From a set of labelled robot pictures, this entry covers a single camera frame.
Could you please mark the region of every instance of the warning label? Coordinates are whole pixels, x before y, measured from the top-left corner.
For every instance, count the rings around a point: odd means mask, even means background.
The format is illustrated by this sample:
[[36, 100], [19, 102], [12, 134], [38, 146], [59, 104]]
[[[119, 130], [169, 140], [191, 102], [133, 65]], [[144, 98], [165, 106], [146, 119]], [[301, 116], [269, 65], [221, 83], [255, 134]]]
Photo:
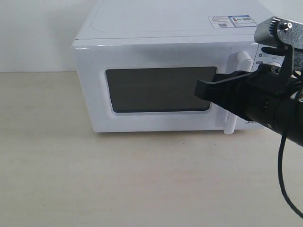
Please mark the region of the warning label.
[[213, 28], [257, 27], [249, 15], [208, 17]]

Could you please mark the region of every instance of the black cable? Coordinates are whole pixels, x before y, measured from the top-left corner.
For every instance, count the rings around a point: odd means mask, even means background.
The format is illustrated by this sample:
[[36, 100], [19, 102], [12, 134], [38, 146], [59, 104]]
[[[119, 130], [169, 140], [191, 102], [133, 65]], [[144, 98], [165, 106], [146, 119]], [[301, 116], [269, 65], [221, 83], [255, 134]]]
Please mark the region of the black cable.
[[[293, 114], [291, 115], [291, 117], [295, 115], [295, 112], [297, 110], [297, 103], [299, 102], [302, 91], [303, 91], [303, 80], [301, 81], [301, 87], [298, 90], [298, 92], [294, 98], [295, 104], [294, 104]], [[288, 134], [289, 127], [291, 124], [291, 120], [292, 120], [291, 117], [289, 118], [289, 123], [287, 125], [287, 128], [285, 129], [285, 131], [282, 134], [282, 139], [281, 139], [281, 143], [280, 143], [279, 155], [278, 155], [278, 178], [279, 178], [280, 189], [281, 189], [281, 192], [283, 194], [285, 201], [299, 217], [303, 218], [303, 213], [293, 204], [293, 202], [288, 197], [288, 194], [286, 192], [285, 185], [284, 185], [284, 179], [283, 179], [283, 168], [282, 168], [283, 153], [284, 153], [284, 147], [285, 147], [285, 143], [286, 143], [287, 134]]]

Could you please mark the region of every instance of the microwave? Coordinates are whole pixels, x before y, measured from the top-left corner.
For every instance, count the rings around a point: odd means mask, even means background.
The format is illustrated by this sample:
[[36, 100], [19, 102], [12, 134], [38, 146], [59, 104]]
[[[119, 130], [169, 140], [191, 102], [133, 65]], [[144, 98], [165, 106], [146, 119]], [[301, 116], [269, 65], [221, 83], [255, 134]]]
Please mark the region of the microwave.
[[216, 73], [280, 66], [254, 41], [257, 0], [101, 0], [72, 49], [95, 132], [260, 129], [194, 96]]

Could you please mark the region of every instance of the white handle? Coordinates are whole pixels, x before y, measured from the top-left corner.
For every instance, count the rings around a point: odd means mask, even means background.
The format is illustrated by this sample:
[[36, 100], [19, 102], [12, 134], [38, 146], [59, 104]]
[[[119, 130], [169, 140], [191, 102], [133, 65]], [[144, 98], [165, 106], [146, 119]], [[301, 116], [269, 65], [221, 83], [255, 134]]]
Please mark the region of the white handle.
[[[239, 52], [237, 54], [237, 60], [239, 62], [238, 70], [250, 72], [253, 66], [253, 60], [246, 51]], [[231, 112], [228, 112], [225, 120], [224, 133], [226, 135], [233, 134], [235, 131], [238, 116]]]

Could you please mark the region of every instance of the microwave window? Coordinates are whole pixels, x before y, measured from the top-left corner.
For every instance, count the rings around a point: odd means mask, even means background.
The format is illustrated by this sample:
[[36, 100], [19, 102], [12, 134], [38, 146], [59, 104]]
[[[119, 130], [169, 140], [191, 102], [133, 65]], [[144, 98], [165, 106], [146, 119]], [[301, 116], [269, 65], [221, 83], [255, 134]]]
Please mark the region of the microwave window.
[[116, 113], [205, 111], [210, 102], [194, 96], [199, 79], [212, 81], [216, 67], [107, 70]]

